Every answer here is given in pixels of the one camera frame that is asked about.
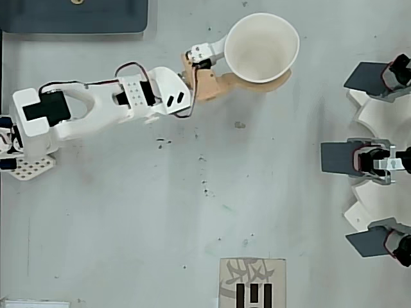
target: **white paper cup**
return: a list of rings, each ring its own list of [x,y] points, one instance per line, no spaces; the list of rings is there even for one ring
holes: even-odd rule
[[[231,28],[225,39],[224,57],[240,78],[266,83],[293,65],[299,49],[299,35],[288,21],[269,13],[256,13]]]

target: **stain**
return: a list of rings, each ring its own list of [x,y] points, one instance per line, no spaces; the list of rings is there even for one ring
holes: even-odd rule
[[[243,129],[243,128],[245,128],[245,124],[237,121],[237,122],[234,123],[234,127],[239,128],[239,129]]]
[[[225,204],[222,205],[222,208],[225,209],[225,210],[228,210],[229,212],[235,213],[235,210],[233,210],[232,208],[230,208],[229,206],[227,206]]]

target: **cardboard box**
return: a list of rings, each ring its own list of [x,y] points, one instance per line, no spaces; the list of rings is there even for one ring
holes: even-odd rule
[[[220,260],[219,308],[286,308],[286,261]]]

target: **cable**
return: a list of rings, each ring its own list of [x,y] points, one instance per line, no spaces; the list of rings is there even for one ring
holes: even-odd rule
[[[137,63],[137,62],[129,62],[129,63],[123,64],[122,66],[120,66],[120,67],[116,70],[116,72],[114,73],[114,77],[117,78],[118,73],[120,73],[120,71],[121,71],[122,69],[125,69],[126,67],[129,67],[129,66],[131,66],[131,65],[135,65],[135,66],[138,66],[138,68],[140,68],[140,70],[141,70],[141,71],[143,72],[143,74],[144,74],[144,77],[146,78],[146,81],[148,82],[148,84],[150,85],[150,87],[153,89],[152,84],[151,84],[151,82],[150,82],[150,79],[149,79],[149,77],[148,77],[148,74],[147,74],[146,69],[145,69],[142,65],[140,65],[139,63]],[[159,100],[159,101],[162,101],[162,99],[161,99],[160,97],[156,96],[156,95],[154,95],[154,98],[157,99],[157,100]]]
[[[384,239],[383,246],[384,246],[385,250],[388,252],[388,254],[389,254],[391,257],[393,257],[394,259],[397,259],[397,257],[396,257],[392,252],[390,252],[389,249],[387,248],[388,238],[389,238],[390,235],[393,234],[393,233],[394,233],[394,230],[391,230],[391,231],[387,234],[387,236],[386,236],[385,239]]]
[[[77,80],[73,80],[73,81],[52,81],[52,82],[46,83],[45,85],[42,85],[39,88],[39,95],[43,93],[43,89],[45,87],[49,87],[50,85],[64,85],[64,84],[67,84],[67,83],[79,83],[79,84],[84,85],[84,87],[88,86],[88,84],[86,84],[84,82],[81,82],[81,81],[77,81]]]
[[[198,72],[199,69],[200,69],[199,66],[196,66],[196,67],[193,68],[193,101],[191,103],[191,110],[190,110],[189,114],[186,114],[186,115],[174,114],[174,116],[178,117],[179,119],[187,119],[187,118],[189,118],[193,115],[194,106],[195,106],[195,102],[196,102],[196,99],[197,99],[197,92],[198,92],[197,72]]]
[[[99,81],[99,82],[90,82],[90,83],[85,83],[82,81],[78,80],[73,80],[73,81],[52,81],[49,83],[46,83],[45,85],[42,85],[39,89],[39,95],[43,93],[43,89],[45,87],[49,87],[50,85],[64,85],[67,83],[79,83],[80,85],[83,85],[85,88],[87,88],[89,85],[105,85],[108,83],[116,83],[118,80],[105,80],[105,81]]]

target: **cup rim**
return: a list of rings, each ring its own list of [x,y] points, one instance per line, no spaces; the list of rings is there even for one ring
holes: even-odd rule
[[[282,22],[284,22],[286,25],[288,25],[288,26],[291,28],[291,30],[294,32],[295,36],[297,37],[297,49],[295,50],[294,57],[293,57],[293,59],[290,61],[290,63],[289,63],[280,73],[276,74],[276,75],[273,76],[273,77],[270,77],[270,78],[267,78],[267,79],[262,79],[262,80],[253,80],[253,79],[250,79],[250,78],[248,78],[248,77],[246,77],[246,76],[243,76],[242,74],[240,74],[240,73],[237,72],[236,70],[234,70],[233,65],[230,63],[230,60],[227,58],[227,53],[225,52],[226,49],[227,49],[227,43],[228,43],[228,41],[230,40],[230,37],[231,37],[234,29],[238,26],[238,24],[241,23],[241,22],[246,21],[247,19],[253,18],[253,17],[255,17],[255,16],[269,16],[269,17],[273,17],[273,18],[275,18],[275,19],[279,19],[280,21],[282,21]],[[299,36],[297,30],[296,30],[296,29],[293,27],[293,25],[290,24],[286,19],[284,19],[284,18],[282,18],[282,17],[280,17],[280,16],[277,16],[277,15],[271,14],[271,13],[254,13],[254,14],[245,16],[244,18],[240,19],[240,20],[230,29],[230,32],[229,32],[229,34],[227,35],[227,39],[225,40],[225,44],[224,44],[225,61],[227,62],[228,66],[230,67],[231,71],[232,71],[235,75],[237,75],[238,77],[240,77],[241,79],[244,79],[245,81],[249,81],[249,82],[252,82],[252,83],[267,83],[267,82],[276,80],[278,77],[280,77],[281,75],[283,75],[287,70],[289,70],[289,69],[291,68],[291,66],[294,64],[295,60],[297,59],[297,56],[298,56],[298,54],[299,54],[299,51],[300,51],[300,36]]]

